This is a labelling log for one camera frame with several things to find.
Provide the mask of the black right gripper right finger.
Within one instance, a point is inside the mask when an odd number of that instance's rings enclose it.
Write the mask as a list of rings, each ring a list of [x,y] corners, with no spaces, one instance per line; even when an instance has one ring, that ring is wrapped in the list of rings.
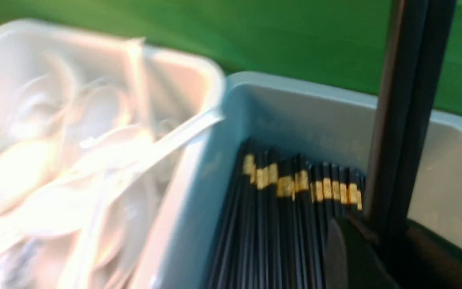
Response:
[[[403,289],[462,289],[462,248],[408,220],[395,242],[391,275]]]

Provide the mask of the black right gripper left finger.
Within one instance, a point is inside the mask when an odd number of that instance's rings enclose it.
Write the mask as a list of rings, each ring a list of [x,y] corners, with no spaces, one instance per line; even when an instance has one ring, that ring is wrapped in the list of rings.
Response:
[[[400,289],[348,218],[336,218],[329,223],[326,285],[328,289]]]

